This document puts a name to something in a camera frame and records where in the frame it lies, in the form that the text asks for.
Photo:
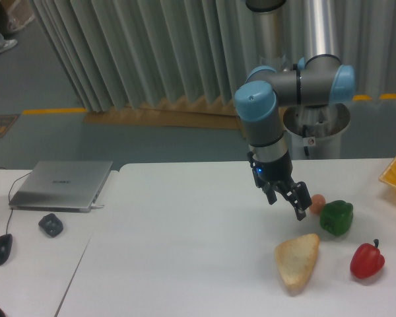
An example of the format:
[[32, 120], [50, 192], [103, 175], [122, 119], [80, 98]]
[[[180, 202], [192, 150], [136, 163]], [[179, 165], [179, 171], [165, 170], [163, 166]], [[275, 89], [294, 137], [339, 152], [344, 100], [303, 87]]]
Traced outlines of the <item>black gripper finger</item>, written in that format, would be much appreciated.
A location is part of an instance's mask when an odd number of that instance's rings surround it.
[[265, 185], [263, 187], [263, 193], [267, 196], [267, 200], [270, 205], [273, 205], [277, 201], [275, 190], [271, 187], [271, 185]]
[[294, 208], [296, 218], [301, 221], [306, 217], [306, 210], [312, 205], [312, 199], [305, 182], [279, 182], [280, 194]]

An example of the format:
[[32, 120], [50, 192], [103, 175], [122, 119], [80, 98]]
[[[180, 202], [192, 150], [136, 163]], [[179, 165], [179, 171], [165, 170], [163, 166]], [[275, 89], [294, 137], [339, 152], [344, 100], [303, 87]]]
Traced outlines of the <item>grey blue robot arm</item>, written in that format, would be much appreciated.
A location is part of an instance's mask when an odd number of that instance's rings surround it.
[[304, 56], [295, 64], [285, 54], [285, 2], [247, 1], [246, 7], [263, 62], [234, 95], [247, 159], [268, 202], [282, 196], [302, 220], [312, 201], [305, 183], [292, 179], [292, 159], [338, 157], [335, 142], [350, 121], [345, 104], [356, 92], [354, 69], [339, 57], [334, 2], [304, 1]]

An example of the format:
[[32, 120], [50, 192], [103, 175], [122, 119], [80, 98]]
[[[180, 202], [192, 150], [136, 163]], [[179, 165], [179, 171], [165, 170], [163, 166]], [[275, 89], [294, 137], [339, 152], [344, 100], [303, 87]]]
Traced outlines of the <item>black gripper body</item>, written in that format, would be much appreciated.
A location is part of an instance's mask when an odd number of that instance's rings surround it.
[[271, 162], [258, 161], [254, 156], [251, 151], [247, 153], [247, 159], [257, 188], [263, 188], [268, 184], [273, 190], [287, 194], [294, 184], [291, 176], [292, 161], [289, 152], [287, 151], [281, 158]]

